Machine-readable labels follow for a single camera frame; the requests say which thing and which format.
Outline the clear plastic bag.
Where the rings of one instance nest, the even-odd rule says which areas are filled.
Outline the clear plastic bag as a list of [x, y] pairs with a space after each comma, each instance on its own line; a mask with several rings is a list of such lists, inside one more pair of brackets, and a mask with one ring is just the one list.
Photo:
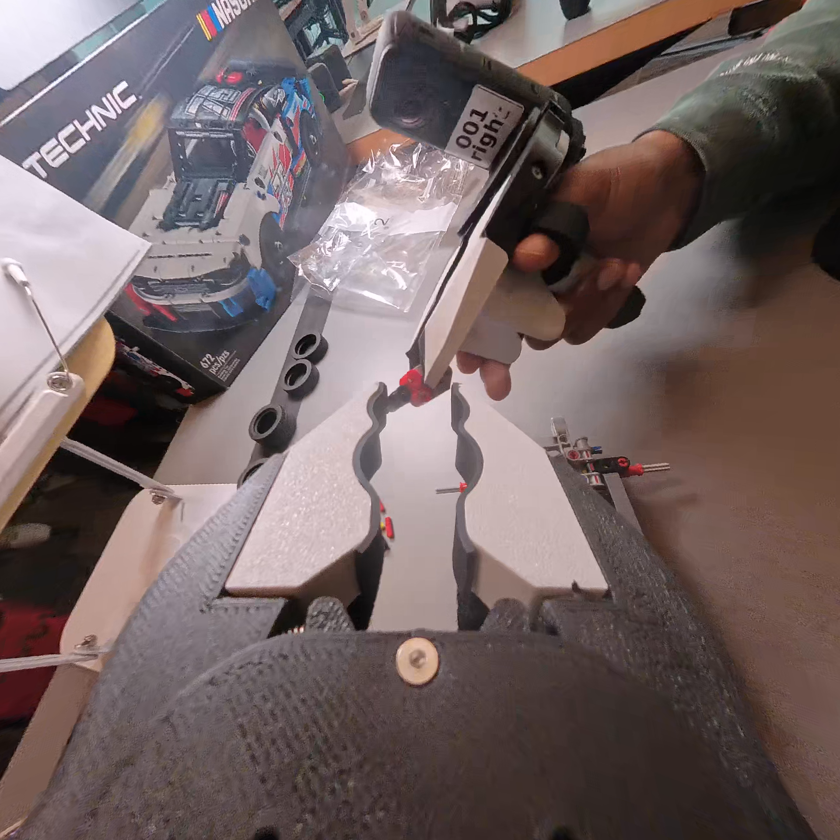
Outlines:
[[374, 152], [289, 260], [299, 278], [346, 308], [407, 313], [477, 178], [474, 165], [426, 143]]

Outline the small red black lego sub-assembly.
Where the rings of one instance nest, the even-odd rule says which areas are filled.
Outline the small red black lego sub-assembly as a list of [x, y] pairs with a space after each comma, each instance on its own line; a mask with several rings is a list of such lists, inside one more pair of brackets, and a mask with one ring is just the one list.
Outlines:
[[453, 371], [448, 367], [441, 381], [435, 386], [430, 386], [425, 383], [419, 369], [411, 369], [401, 378], [395, 390], [388, 395], [387, 411], [394, 412], [406, 405], [420, 407], [430, 403], [449, 390], [452, 378]]

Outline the grey desk with wooden edge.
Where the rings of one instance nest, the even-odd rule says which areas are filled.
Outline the grey desk with wooden edge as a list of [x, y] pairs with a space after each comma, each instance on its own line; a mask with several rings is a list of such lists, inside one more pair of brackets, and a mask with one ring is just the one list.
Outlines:
[[551, 87], [631, 51], [751, 5], [747, 1], [604, 1], [568, 22], [559, 2], [517, 2], [476, 48]]

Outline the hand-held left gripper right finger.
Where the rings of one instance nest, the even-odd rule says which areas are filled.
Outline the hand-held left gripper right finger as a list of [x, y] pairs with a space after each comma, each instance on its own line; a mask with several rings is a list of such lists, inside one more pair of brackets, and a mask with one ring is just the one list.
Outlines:
[[458, 598], [542, 602], [601, 596], [608, 583], [547, 452], [484, 403], [450, 390]]

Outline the person's right forearm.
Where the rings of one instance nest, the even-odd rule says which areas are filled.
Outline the person's right forearm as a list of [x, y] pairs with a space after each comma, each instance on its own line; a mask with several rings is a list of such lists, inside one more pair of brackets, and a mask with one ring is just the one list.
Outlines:
[[805, 2], [650, 131], [678, 138], [700, 167], [695, 207], [672, 249], [724, 221], [838, 188], [839, 2]]

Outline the white book stand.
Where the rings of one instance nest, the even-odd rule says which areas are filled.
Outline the white book stand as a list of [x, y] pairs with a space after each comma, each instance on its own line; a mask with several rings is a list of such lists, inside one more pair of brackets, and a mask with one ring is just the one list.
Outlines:
[[60, 427], [83, 402], [83, 377], [67, 370], [47, 370], [36, 380], [22, 407], [2, 422], [2, 527], [34, 484], [40, 460], [57, 448], [127, 477], [141, 487], [121, 516], [80, 596], [61, 627], [56, 651], [32, 653], [42, 629], [38, 618], [12, 654], [2, 653], [2, 708], [11, 700], [6, 677], [50, 670], [45, 694], [11, 763], [2, 774], [2, 838], [14, 835], [46, 790], [81, 718], [95, 682], [116, 655], [119, 636], [169, 560], [235, 493], [236, 486], [165, 486], [136, 470], [68, 438]]

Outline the race car lego set box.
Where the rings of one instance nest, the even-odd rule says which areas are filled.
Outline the race car lego set box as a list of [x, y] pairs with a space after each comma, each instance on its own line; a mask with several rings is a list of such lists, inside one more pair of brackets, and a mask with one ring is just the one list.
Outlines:
[[277, 2], [134, 2], [11, 91], [2, 157], [150, 249], [106, 313], [118, 358], [197, 403], [296, 294], [347, 150]]

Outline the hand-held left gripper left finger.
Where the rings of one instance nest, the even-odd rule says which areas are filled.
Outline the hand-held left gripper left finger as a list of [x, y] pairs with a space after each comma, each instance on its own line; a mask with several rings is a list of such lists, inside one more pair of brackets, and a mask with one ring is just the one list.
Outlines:
[[371, 384], [290, 446], [225, 589], [233, 596], [354, 599], [357, 560], [380, 531], [387, 389]]

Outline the black charging dock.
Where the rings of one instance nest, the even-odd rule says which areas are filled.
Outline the black charging dock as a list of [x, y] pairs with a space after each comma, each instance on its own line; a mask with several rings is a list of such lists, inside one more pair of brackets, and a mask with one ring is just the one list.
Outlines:
[[341, 110], [350, 102], [358, 81], [352, 77], [338, 45], [321, 47], [305, 60], [305, 64], [330, 113]]

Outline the person's right hand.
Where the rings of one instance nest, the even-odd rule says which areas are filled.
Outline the person's right hand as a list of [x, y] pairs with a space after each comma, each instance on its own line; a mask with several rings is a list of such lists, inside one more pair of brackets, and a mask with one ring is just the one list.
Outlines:
[[561, 340], [578, 345], [606, 328], [658, 257], [682, 235], [697, 206], [705, 171], [687, 142], [650, 131], [592, 154], [568, 170], [556, 203], [582, 207], [593, 262], [560, 300]]

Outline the white instruction booklet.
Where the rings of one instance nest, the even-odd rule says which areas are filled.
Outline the white instruction booklet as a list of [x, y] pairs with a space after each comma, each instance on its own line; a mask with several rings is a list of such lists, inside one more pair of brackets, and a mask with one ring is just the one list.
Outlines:
[[1, 425], [46, 384], [135, 275], [150, 243], [22, 167], [1, 159], [1, 258], [22, 268], [34, 299], [1, 275]]

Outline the lego car chassis assembly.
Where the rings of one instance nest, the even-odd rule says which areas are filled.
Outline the lego car chassis assembly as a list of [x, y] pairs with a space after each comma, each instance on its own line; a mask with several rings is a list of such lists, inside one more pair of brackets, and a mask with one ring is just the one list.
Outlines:
[[634, 513], [627, 495], [630, 480], [665, 474], [668, 462], [645, 463], [612, 455], [587, 437], [571, 436], [561, 417], [552, 420], [551, 438], [541, 444], [490, 409], [454, 420], [458, 439], [456, 469], [459, 484], [440, 488], [438, 495], [459, 494], [465, 510], [476, 515], [502, 512], [557, 512], [562, 502], [561, 478], [572, 478], [576, 489], [591, 491], [625, 518]]

